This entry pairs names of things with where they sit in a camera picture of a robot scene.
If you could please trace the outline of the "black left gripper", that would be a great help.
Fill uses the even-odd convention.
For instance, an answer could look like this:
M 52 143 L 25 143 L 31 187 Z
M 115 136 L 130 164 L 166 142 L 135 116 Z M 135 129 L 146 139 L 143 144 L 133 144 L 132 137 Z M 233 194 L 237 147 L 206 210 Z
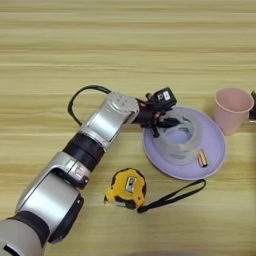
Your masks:
M 139 104 L 139 113 L 134 123 L 139 124 L 142 128 L 150 129 L 153 137 L 160 136 L 159 128 L 172 128 L 180 124 L 177 118 L 168 117 L 161 120 L 161 117 L 171 109 L 170 100 L 158 100 L 149 97 L 147 101 L 137 100 Z

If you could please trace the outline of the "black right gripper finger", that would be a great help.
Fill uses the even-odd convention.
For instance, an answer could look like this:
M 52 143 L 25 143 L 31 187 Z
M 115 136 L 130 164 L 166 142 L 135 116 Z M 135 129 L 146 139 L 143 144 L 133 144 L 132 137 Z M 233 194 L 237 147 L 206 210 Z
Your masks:
M 256 122 L 256 92 L 252 91 L 251 96 L 253 98 L 254 103 L 252 109 L 249 111 L 249 121 Z

